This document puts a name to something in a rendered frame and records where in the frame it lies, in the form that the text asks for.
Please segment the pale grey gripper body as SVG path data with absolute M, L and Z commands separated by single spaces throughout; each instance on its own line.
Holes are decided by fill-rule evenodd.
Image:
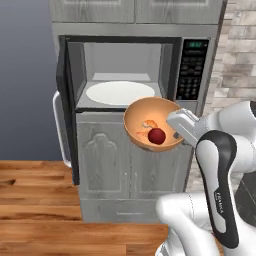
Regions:
M 204 117 L 198 118 L 185 108 L 171 112 L 166 122 L 193 147 L 196 146 L 198 140 L 208 131 L 206 119 Z

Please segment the red tomato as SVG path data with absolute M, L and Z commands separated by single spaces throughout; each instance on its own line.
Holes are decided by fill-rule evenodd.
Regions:
M 161 145 L 164 143 L 166 139 L 165 132 L 160 128 L 153 128 L 148 133 L 148 140 L 157 145 Z

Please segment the orange shrimp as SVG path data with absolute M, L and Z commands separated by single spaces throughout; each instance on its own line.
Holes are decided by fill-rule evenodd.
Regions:
M 141 127 L 143 128 L 142 131 L 137 131 L 136 134 L 138 136 L 143 136 L 143 137 L 147 137 L 148 133 L 154 129 L 157 128 L 158 125 L 154 120 L 145 120 L 142 124 Z

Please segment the orange bowl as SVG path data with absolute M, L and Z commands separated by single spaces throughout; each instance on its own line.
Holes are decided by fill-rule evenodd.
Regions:
M 177 111 L 180 106 L 173 101 L 160 97 L 147 97 L 133 102 L 124 113 L 124 128 L 130 140 L 143 149 L 153 152 L 163 152 L 171 150 L 179 145 L 183 138 L 175 139 L 173 134 L 175 130 L 168 125 L 166 119 L 171 112 Z M 154 120 L 158 128 L 166 134 L 163 144 L 153 144 L 147 137 L 138 136 L 137 131 L 142 131 L 141 124 L 145 120 Z

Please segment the grey microwave oven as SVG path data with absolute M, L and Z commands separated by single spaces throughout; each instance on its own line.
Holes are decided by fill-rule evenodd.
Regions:
M 202 110 L 216 50 L 215 25 L 55 23 L 68 41 L 75 113 L 124 112 L 128 105 L 92 101 L 86 91 L 110 81 L 138 82 L 155 95 L 198 113 Z

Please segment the white microwave turntable plate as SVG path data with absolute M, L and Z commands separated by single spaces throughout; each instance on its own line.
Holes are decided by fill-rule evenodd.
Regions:
M 153 97 L 155 91 L 150 86 L 138 82 L 110 81 L 91 86 L 86 95 L 97 103 L 121 106 L 130 105 L 144 97 Z

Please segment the black microwave door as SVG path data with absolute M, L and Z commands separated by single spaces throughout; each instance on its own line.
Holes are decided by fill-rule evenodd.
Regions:
M 59 37 L 59 55 L 56 69 L 57 90 L 60 93 L 64 114 L 67 141 L 69 146 L 72 181 L 74 185 L 80 184 L 78 149 L 76 138 L 76 113 L 74 92 L 71 78 L 70 59 L 68 54 L 68 41 L 63 35 Z

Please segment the grey carved cupboard door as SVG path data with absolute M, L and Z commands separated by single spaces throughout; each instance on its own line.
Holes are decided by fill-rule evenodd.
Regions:
M 131 150 L 131 197 L 157 199 L 172 192 L 183 192 L 192 160 L 192 147 L 178 145 L 165 152 L 151 152 L 133 146 Z
M 130 144 L 122 122 L 77 125 L 80 186 L 83 199 L 129 197 Z

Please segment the grey drawer front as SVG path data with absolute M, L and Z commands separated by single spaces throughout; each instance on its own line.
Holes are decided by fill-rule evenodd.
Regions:
M 155 200 L 80 200 L 84 222 L 155 223 L 155 205 Z

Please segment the grey wooden cupboard door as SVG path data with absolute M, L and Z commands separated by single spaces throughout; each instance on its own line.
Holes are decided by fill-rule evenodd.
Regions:
M 136 0 L 140 24 L 217 24 L 226 0 Z
M 49 0 L 53 22 L 133 23 L 135 0 Z

